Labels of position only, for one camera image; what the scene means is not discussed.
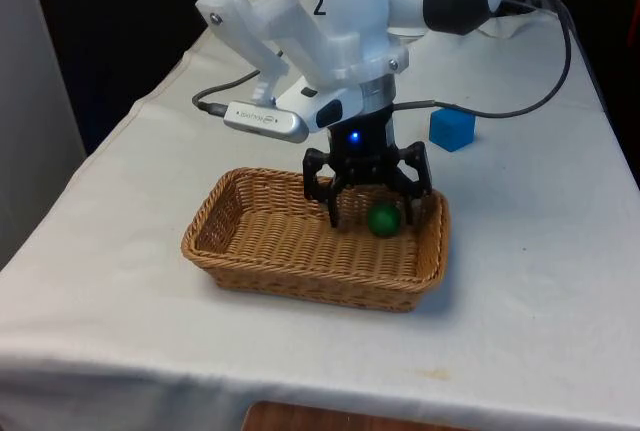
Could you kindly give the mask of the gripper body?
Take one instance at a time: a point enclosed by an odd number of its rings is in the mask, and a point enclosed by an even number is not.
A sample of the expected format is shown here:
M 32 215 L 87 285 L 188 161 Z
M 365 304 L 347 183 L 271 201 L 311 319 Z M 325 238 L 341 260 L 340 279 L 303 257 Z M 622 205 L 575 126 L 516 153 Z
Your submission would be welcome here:
M 384 184 L 397 168 L 393 107 L 329 128 L 328 166 L 349 185 Z

